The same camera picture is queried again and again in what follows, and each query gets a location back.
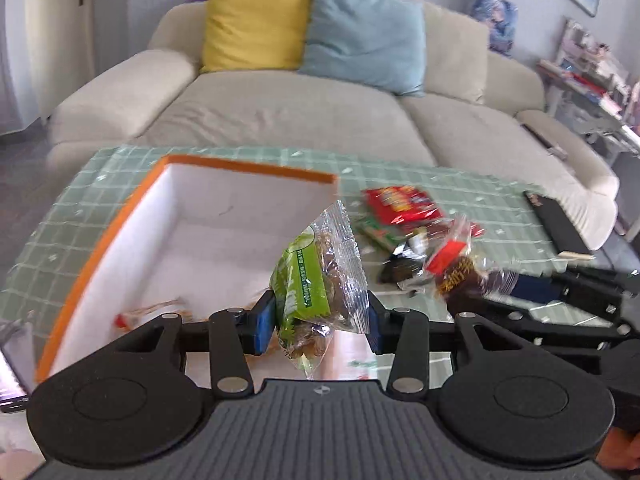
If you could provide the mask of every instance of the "door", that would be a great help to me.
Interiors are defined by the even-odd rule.
[[[43,121],[95,76],[92,0],[26,0],[33,88]]]

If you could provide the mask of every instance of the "floor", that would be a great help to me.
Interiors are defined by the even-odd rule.
[[[24,243],[61,191],[51,189],[46,180],[48,151],[39,122],[18,134],[0,136],[0,290]],[[596,257],[601,267],[640,270],[634,250],[615,233]]]

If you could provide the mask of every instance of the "beige sofa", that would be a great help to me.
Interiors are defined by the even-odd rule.
[[[578,137],[543,112],[535,72],[488,53],[486,27],[424,4],[426,95],[396,98],[295,72],[199,75],[204,4],[172,9],[149,50],[80,89],[50,120],[48,165],[69,179],[101,147],[290,146],[441,165],[532,182],[556,197],[587,245],[616,219],[618,180]],[[528,123],[568,153],[561,162]]]

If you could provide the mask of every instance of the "pillow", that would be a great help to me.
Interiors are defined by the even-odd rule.
[[[429,66],[424,90],[481,103],[488,72],[489,29],[468,16],[424,2]]]
[[[313,0],[299,72],[422,95],[424,17],[409,0]]]
[[[518,8],[507,0],[473,0],[470,15],[489,28],[489,48],[511,57]]]
[[[295,70],[311,0],[209,0],[203,72]]]

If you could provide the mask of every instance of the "circular black cover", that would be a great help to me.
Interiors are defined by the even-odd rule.
[[[150,354],[116,352],[79,362],[43,383],[27,417],[46,455],[115,468],[169,450],[201,414],[200,390],[179,370],[159,365]]]
[[[544,352],[487,352],[451,376],[438,398],[446,427],[483,456],[530,466],[595,452],[614,416],[593,376]]]

